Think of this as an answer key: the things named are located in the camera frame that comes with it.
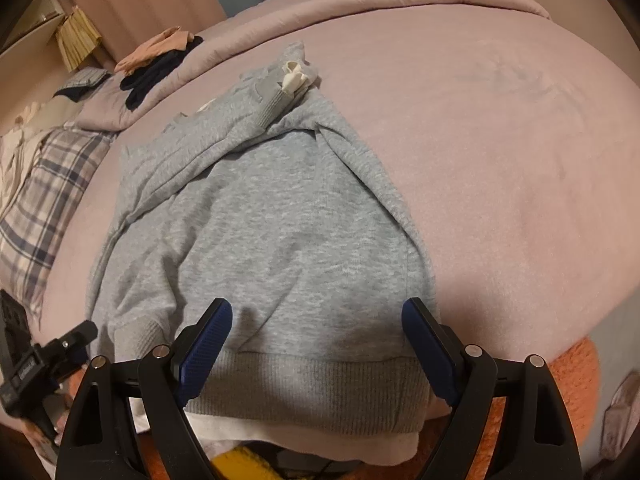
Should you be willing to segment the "orange fluffy rug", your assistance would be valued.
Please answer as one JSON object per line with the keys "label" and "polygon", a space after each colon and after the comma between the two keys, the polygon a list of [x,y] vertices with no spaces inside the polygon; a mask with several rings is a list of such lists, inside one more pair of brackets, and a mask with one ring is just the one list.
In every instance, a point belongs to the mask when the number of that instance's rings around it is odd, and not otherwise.
{"label": "orange fluffy rug", "polygon": [[[532,354],[524,362],[499,360],[465,346],[447,326],[425,322],[410,342],[426,378],[452,412],[419,472],[422,479],[464,479],[473,466],[495,398],[506,401],[489,479],[579,479],[582,465],[570,416],[548,365]],[[186,401],[198,394],[222,340],[198,328],[141,360],[91,361],[63,434],[60,479],[151,479],[138,445],[129,400],[141,399],[152,440],[171,479],[216,479],[186,419]]]}

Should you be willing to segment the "yellow fringed cloth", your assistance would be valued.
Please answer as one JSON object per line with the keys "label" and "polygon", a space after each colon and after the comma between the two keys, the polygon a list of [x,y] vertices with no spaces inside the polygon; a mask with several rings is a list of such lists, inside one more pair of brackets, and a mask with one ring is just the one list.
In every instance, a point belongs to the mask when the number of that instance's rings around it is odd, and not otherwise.
{"label": "yellow fringed cloth", "polygon": [[66,70],[71,73],[90,62],[99,66],[96,50],[102,35],[79,6],[73,6],[55,31],[55,40]]}

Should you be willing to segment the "pink bed sheet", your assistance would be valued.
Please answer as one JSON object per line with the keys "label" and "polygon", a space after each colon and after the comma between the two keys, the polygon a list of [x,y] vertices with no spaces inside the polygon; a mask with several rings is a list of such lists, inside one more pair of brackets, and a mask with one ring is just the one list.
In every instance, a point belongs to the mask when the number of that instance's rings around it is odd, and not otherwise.
{"label": "pink bed sheet", "polygon": [[638,286],[638,86],[536,14],[447,4],[314,24],[197,76],[117,145],[294,42],[405,197],[462,340],[553,360]]}

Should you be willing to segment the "folded pink duvet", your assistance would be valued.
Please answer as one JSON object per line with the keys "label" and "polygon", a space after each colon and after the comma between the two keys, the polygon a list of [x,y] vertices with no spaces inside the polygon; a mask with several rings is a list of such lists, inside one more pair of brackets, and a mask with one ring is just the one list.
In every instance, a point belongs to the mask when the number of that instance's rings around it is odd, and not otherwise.
{"label": "folded pink duvet", "polygon": [[202,32],[203,42],[156,84],[135,110],[126,107],[122,78],[112,77],[88,99],[76,125],[91,131],[125,130],[191,80],[269,40],[334,18],[430,4],[469,4],[550,16],[535,0],[266,0]]}

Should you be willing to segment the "yellow fluffy item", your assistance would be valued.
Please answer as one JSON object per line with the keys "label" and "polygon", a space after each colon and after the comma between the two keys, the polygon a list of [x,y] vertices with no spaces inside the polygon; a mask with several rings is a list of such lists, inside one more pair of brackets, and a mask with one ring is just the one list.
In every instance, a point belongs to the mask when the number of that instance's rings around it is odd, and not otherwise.
{"label": "yellow fluffy item", "polygon": [[266,460],[244,445],[214,457],[212,465],[227,480],[282,480]]}

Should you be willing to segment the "dark navy folded garment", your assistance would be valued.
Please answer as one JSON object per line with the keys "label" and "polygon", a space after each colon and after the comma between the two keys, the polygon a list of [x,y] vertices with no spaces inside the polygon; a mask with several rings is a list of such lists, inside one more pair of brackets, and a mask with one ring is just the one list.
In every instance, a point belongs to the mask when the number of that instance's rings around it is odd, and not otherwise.
{"label": "dark navy folded garment", "polygon": [[126,109],[136,110],[149,92],[173,72],[203,41],[201,36],[195,36],[186,43],[183,50],[172,49],[157,55],[149,64],[136,68],[131,74],[122,78],[119,88],[122,91],[128,91]]}

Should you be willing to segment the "peach folded garment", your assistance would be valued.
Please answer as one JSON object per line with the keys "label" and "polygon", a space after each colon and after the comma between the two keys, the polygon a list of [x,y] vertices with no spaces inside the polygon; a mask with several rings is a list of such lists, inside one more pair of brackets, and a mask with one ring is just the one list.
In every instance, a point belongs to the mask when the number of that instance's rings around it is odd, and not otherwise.
{"label": "peach folded garment", "polygon": [[130,75],[138,68],[149,65],[162,54],[171,50],[186,50],[193,40],[192,32],[183,30],[180,26],[169,27],[139,44],[115,65],[114,72]]}

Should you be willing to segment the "grey New York sweatshirt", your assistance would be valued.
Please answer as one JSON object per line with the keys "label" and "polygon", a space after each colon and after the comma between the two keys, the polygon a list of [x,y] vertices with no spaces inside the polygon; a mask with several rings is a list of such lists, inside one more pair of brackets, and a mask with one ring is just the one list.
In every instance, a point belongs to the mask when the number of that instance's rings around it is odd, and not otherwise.
{"label": "grey New York sweatshirt", "polygon": [[207,454],[266,441],[394,466],[433,397],[401,308],[431,302],[434,278],[400,193],[317,78],[293,44],[122,150],[89,278],[93,351],[139,359],[225,299],[230,333],[186,404]]}

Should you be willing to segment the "white crumpled clothes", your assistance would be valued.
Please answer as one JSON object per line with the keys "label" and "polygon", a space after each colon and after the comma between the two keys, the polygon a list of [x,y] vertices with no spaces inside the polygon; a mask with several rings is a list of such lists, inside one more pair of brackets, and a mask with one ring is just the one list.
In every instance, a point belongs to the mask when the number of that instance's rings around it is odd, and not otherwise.
{"label": "white crumpled clothes", "polygon": [[1,137],[1,213],[17,199],[18,192],[40,159],[50,127],[35,126],[34,120],[46,110],[44,103],[32,102]]}

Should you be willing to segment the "plaid pillow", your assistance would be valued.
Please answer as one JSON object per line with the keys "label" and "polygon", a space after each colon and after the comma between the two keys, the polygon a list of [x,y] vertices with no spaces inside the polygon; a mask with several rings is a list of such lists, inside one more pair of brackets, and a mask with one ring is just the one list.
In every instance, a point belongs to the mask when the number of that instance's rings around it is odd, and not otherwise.
{"label": "plaid pillow", "polygon": [[32,318],[40,318],[64,234],[114,140],[103,132],[49,131],[15,202],[1,214],[1,288]]}

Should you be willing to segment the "white wall shelf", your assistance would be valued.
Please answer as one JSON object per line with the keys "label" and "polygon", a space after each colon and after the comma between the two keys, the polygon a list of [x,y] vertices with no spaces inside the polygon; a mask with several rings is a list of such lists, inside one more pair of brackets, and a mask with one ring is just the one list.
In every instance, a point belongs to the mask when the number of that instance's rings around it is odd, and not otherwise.
{"label": "white wall shelf", "polygon": [[27,105],[44,103],[68,77],[54,33],[65,18],[58,0],[34,0],[1,50],[1,133]]}

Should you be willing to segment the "small plaid folded cloth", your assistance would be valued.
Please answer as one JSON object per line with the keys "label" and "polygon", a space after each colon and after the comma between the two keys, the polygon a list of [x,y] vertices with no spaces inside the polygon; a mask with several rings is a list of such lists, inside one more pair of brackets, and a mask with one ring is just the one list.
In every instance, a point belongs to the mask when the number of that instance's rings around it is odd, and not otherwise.
{"label": "small plaid folded cloth", "polygon": [[65,81],[54,96],[64,96],[73,102],[80,102],[88,94],[96,91],[101,84],[104,84],[112,74],[105,68],[85,67],[74,73],[70,79]]}

